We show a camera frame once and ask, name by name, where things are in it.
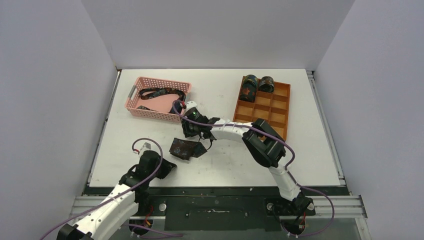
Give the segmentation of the brown floral tie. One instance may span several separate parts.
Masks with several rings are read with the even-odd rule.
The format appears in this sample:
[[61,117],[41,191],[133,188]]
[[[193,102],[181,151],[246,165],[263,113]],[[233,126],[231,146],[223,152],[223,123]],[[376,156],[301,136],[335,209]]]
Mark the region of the brown floral tie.
[[201,142],[179,138],[173,139],[169,149],[171,155],[186,161],[190,160],[190,158],[199,158],[207,151]]

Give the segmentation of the wooden compartment tray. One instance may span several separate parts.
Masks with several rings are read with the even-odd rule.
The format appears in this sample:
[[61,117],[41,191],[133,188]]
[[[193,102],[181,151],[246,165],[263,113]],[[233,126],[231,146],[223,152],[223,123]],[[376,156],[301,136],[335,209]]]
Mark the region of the wooden compartment tray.
[[290,93],[290,84],[274,81],[273,93],[259,91],[257,86],[254,102],[239,100],[238,94],[233,121],[248,123],[254,122],[257,119],[263,119],[286,140],[289,123]]

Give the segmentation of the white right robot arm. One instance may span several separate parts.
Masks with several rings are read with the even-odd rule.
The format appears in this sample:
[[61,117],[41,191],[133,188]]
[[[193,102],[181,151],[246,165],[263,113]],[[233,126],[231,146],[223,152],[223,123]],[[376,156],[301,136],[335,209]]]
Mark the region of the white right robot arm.
[[254,122],[233,122],[219,117],[207,118],[200,114],[196,107],[187,111],[187,115],[179,115],[186,137],[196,135],[216,140],[229,140],[244,143],[253,159],[272,175],[279,195],[283,198],[282,207],[290,215],[300,210],[313,210],[312,200],[302,194],[301,187],[288,170],[290,161],[284,163],[286,150],[295,153],[285,140],[263,119]]

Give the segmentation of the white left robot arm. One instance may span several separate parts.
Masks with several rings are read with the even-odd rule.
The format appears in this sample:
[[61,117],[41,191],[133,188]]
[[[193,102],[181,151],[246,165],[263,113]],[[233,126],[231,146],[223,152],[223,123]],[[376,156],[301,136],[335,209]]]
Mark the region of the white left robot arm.
[[119,180],[111,193],[74,223],[63,225],[58,240],[107,240],[133,215],[151,213],[149,186],[154,179],[164,179],[177,165],[153,150],[144,151],[139,162]]

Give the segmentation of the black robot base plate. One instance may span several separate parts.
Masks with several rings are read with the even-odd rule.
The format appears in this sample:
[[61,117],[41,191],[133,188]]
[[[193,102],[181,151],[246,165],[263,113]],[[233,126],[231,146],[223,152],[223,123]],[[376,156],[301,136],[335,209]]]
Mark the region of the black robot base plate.
[[276,187],[151,187],[130,218],[164,220],[167,231],[277,232],[303,216],[336,217],[345,196],[344,187],[304,189],[294,201],[282,198]]

